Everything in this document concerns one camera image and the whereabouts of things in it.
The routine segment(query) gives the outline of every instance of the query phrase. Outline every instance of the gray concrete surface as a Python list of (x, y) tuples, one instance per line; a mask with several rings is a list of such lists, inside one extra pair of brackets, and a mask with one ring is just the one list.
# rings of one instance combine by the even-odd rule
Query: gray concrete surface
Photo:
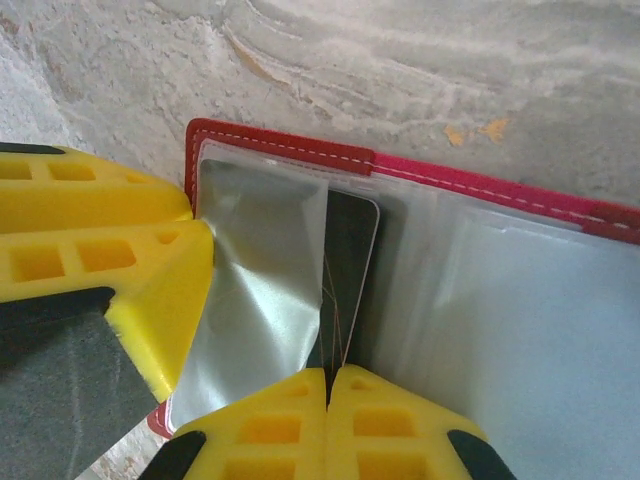
[(195, 116), (640, 205), (640, 2), (0, 0), (0, 140), (182, 182)]

